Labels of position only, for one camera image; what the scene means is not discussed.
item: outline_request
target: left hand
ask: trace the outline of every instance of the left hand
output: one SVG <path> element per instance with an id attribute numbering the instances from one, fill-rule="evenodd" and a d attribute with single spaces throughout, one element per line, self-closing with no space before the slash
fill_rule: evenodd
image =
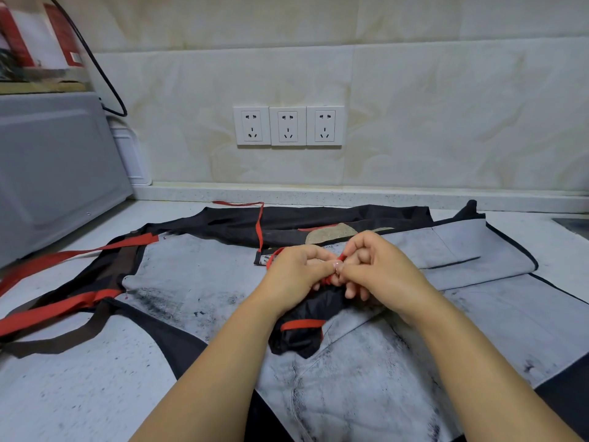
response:
<path id="1" fill-rule="evenodd" d="M 341 263 L 335 254 L 317 245 L 284 248 L 252 296 L 262 297 L 282 316 L 311 289 L 319 289 L 319 281 L 334 274 Z"/>

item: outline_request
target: backsplash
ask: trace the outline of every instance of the backsplash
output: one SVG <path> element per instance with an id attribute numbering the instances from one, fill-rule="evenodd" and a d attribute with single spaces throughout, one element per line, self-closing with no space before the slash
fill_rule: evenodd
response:
<path id="1" fill-rule="evenodd" d="M 589 0 L 60 1 L 154 181 L 589 191 Z M 256 104 L 346 105 L 347 143 L 238 149 Z"/>

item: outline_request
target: power cord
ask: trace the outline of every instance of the power cord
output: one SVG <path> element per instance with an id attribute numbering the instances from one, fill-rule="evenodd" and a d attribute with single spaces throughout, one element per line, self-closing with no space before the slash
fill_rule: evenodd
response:
<path id="1" fill-rule="evenodd" d="M 121 118 L 125 118 L 129 114 L 127 112 L 127 107 L 125 107 L 125 104 L 122 102 L 121 96 L 118 95 L 117 90 L 115 90 L 115 88 L 113 87 L 113 84 L 111 84 L 111 81 L 108 80 L 107 75 L 102 70 L 102 67 L 100 67 L 98 61 L 94 57 L 94 54 L 92 54 L 92 51 L 90 51 L 90 47 L 88 46 L 88 44 L 84 40 L 84 37 L 82 37 L 82 33 L 78 30 L 74 21 L 71 19 L 71 17 L 65 11 L 63 6 L 61 6 L 57 0 L 51 0 L 51 1 L 53 2 L 53 4 L 55 4 L 55 7 L 62 13 L 62 15 L 65 17 L 65 19 L 68 21 L 68 23 L 70 24 L 70 26 L 74 30 L 75 34 L 78 36 L 78 39 L 79 39 L 80 43 L 82 43 L 82 46 L 84 47 L 86 52 L 88 53 L 90 60 L 92 60 L 92 63 L 94 64 L 94 66 L 96 67 L 96 69 L 98 70 L 98 72 L 100 73 L 100 75 L 102 76 L 102 78 L 104 79 L 106 84 L 108 85 L 108 88 L 110 88 L 111 91 L 113 92 L 114 97 L 117 99 L 119 105 L 121 106 L 122 113 L 119 113 L 118 111 L 111 110 L 110 108 L 105 107 L 104 104 L 102 104 L 102 109 L 105 111 L 108 111 L 109 113 L 112 113 L 113 115 L 120 116 Z"/>

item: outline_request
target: forearm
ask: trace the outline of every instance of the forearm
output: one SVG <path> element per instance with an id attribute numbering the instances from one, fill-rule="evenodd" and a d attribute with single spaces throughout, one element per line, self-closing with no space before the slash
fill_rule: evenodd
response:
<path id="1" fill-rule="evenodd" d="M 243 440 L 271 330 L 278 319 L 254 293 L 233 313 L 131 441 Z"/>
<path id="2" fill-rule="evenodd" d="M 416 326 L 470 442 L 580 440 L 472 321 L 436 302 Z"/>

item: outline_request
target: countertop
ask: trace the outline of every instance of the countertop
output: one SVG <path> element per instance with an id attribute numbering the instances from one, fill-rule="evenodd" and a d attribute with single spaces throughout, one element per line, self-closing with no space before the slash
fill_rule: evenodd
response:
<path id="1" fill-rule="evenodd" d="M 207 203 L 128 201 L 49 247 L 46 252 L 91 249 L 145 223 L 195 215 Z M 434 220 L 456 211 L 432 210 Z M 488 212 L 487 220 L 538 260 L 536 274 L 589 302 L 589 241 L 539 213 Z M 71 280 L 95 258 L 80 256 L 21 281 L 0 297 L 0 316 Z M 31 334 L 52 338 L 84 324 L 76 313 Z M 59 355 L 17 359 L 0 355 L 0 434 L 9 441 L 127 441 L 175 378 L 141 328 L 113 316 L 91 341 Z"/>

